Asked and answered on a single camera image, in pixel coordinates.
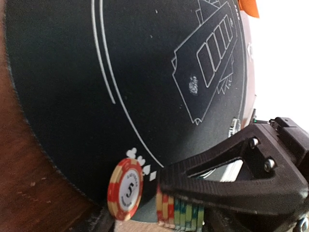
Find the red five poker chip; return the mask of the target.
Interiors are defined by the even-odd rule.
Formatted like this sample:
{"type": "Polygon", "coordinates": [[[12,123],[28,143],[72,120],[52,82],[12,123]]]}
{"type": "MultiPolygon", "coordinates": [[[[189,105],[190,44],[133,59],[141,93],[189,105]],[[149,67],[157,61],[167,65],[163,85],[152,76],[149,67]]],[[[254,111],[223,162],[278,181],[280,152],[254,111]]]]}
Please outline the red five poker chip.
{"type": "Polygon", "coordinates": [[[142,196],[142,168],[136,159],[126,158],[115,167],[108,185],[107,205],[111,215],[120,221],[130,220],[142,196]]]}

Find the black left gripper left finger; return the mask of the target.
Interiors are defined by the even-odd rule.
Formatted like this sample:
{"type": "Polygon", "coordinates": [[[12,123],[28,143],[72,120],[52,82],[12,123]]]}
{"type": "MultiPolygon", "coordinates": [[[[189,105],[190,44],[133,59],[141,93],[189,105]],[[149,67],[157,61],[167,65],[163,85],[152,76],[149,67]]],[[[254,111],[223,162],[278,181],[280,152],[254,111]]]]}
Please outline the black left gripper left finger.
{"type": "Polygon", "coordinates": [[[115,219],[110,214],[108,208],[103,207],[96,210],[91,215],[90,231],[91,232],[113,232],[115,228],[115,219]]]}

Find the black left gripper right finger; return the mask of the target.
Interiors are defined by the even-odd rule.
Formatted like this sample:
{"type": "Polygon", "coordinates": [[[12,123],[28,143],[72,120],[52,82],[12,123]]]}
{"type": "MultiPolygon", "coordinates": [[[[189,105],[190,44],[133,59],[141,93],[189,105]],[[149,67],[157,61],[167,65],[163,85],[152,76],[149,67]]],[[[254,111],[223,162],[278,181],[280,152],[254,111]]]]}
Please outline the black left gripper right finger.
{"type": "Polygon", "coordinates": [[[278,117],[165,167],[158,184],[164,194],[206,207],[281,215],[305,204],[308,167],[308,133],[278,117]]]}

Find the stack of poker chips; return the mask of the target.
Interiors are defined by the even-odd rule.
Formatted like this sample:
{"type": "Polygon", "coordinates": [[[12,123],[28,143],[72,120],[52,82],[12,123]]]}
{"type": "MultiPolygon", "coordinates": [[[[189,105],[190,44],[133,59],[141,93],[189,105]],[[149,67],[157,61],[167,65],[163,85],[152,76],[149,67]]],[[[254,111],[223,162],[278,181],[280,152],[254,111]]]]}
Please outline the stack of poker chips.
{"type": "Polygon", "coordinates": [[[201,232],[204,226],[204,207],[156,190],[158,225],[178,232],[201,232]]]}

